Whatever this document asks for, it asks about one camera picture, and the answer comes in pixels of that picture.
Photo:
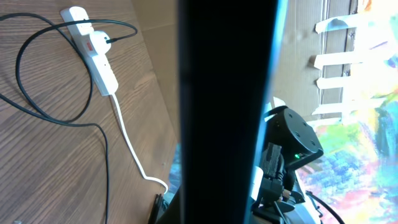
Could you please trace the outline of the brown cardboard sheet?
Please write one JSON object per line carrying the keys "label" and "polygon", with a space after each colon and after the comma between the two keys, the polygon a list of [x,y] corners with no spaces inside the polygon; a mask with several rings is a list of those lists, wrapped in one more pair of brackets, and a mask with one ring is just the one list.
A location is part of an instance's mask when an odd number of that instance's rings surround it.
{"label": "brown cardboard sheet", "polygon": [[[180,132],[177,59],[177,2],[132,0],[155,75],[175,133]],[[289,1],[279,64],[272,96],[299,113],[305,120],[320,119],[314,111],[320,104],[339,103],[343,90],[319,90],[319,78],[347,76],[348,65],[323,69],[313,66],[321,54],[353,50],[354,29],[315,32],[320,21],[355,14],[359,1]]]}

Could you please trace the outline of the white tape strip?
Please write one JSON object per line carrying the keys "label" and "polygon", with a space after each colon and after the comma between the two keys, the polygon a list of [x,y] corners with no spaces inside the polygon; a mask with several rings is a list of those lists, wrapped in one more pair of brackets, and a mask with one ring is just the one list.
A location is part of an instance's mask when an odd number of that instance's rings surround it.
{"label": "white tape strip", "polygon": [[372,60],[387,60],[393,55],[394,52],[388,52],[386,50],[364,50],[322,54],[315,56],[313,66],[321,70],[324,66],[329,65],[344,65],[370,62]]}

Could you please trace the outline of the white power strip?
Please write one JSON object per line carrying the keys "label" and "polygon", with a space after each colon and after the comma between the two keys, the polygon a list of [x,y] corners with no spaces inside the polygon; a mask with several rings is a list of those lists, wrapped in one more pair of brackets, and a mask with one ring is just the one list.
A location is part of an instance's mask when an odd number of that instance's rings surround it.
{"label": "white power strip", "polygon": [[94,30],[92,23],[88,22],[88,15],[82,7],[73,6],[60,12],[65,22],[83,21],[82,24],[69,25],[68,30],[72,35],[78,49],[86,60],[96,86],[103,96],[115,97],[118,89],[118,81],[105,55],[90,57],[88,55],[88,36]]}

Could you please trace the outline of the blue screen smartphone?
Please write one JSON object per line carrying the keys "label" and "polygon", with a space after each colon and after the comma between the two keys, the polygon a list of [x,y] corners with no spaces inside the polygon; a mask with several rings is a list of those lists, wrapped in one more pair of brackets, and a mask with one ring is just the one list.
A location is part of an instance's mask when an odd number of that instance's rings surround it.
{"label": "blue screen smartphone", "polygon": [[182,223],[247,223],[287,1],[179,1]]}

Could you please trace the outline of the white charger plug adapter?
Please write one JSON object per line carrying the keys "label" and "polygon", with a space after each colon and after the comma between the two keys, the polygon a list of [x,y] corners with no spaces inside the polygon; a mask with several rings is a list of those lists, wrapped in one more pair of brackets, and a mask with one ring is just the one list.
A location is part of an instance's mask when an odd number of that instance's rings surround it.
{"label": "white charger plug adapter", "polygon": [[88,55],[94,57],[97,55],[105,55],[111,48],[111,44],[107,43],[110,40],[106,32],[97,30],[88,36]]}

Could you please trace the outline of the colourful painted floor mat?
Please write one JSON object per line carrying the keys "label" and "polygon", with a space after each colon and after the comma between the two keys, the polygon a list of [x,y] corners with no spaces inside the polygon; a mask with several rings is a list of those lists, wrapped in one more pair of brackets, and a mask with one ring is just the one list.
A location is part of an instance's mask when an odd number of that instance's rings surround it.
{"label": "colourful painted floor mat", "polygon": [[354,29],[352,51],[394,52],[387,60],[344,64],[349,74],[319,78],[342,101],[320,104],[309,121],[324,155],[301,171],[308,189],[347,223],[397,222],[397,2],[359,1],[357,12],[320,21],[316,33]]}

